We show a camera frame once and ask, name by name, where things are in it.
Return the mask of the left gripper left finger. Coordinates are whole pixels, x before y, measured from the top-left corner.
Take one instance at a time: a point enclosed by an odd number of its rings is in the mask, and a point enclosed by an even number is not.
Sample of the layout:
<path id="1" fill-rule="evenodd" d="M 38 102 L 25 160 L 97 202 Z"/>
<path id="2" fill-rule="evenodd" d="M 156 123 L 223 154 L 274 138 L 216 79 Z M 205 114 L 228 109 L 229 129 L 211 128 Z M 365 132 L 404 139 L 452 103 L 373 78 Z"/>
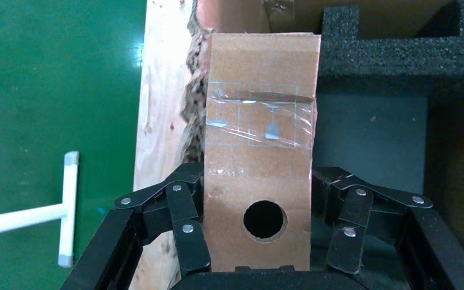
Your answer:
<path id="1" fill-rule="evenodd" d="M 211 267 L 200 223 L 203 179 L 203 163 L 181 164 L 164 181 L 120 196 L 114 202 L 118 210 L 133 211 L 135 234 L 142 247 L 162 233 L 173 233 L 183 277 L 207 272 Z"/>

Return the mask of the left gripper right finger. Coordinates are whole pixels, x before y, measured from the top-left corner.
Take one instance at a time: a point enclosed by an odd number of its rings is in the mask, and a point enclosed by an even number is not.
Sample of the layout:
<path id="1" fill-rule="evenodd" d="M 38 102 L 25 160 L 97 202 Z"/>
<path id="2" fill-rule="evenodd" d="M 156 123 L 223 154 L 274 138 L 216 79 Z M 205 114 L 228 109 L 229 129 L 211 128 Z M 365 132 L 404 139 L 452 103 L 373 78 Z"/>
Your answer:
<path id="1" fill-rule="evenodd" d="M 409 209 L 433 207 L 422 195 L 370 184 L 339 167 L 313 169 L 312 197 L 333 228 L 325 264 L 349 275 L 361 271 L 367 236 L 395 244 Z"/>

